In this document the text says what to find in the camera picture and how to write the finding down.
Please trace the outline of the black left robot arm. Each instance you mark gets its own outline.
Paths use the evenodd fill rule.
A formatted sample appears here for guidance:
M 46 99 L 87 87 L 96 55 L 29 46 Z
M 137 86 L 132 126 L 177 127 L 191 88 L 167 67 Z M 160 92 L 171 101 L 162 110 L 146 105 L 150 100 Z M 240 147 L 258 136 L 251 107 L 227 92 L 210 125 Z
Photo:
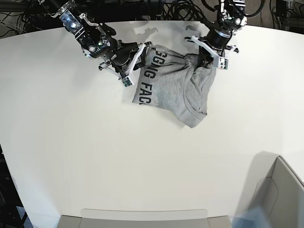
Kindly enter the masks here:
M 239 52 L 235 45 L 228 45 L 232 36 L 247 24 L 245 16 L 245 2 L 243 0 L 220 0 L 214 7 L 217 12 L 217 20 L 208 21 L 203 17 L 200 22 L 209 32 L 206 36 L 198 38 L 199 65 L 206 67 L 210 64 L 215 68 L 228 68 L 228 52 Z

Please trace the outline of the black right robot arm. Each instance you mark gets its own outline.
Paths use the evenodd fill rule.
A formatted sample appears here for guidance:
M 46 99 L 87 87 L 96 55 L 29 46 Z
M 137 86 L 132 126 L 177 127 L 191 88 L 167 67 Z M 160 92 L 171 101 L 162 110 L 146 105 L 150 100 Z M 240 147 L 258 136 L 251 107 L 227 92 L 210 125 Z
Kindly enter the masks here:
M 65 3 L 53 0 L 52 4 L 57 11 L 50 14 L 51 17 L 58 18 L 64 28 L 74 35 L 85 56 L 102 60 L 99 69 L 112 66 L 116 73 L 125 77 L 131 70 L 145 66 L 145 55 L 151 42 L 124 43 L 115 39 L 115 29 L 99 22 L 91 9 L 77 0 Z

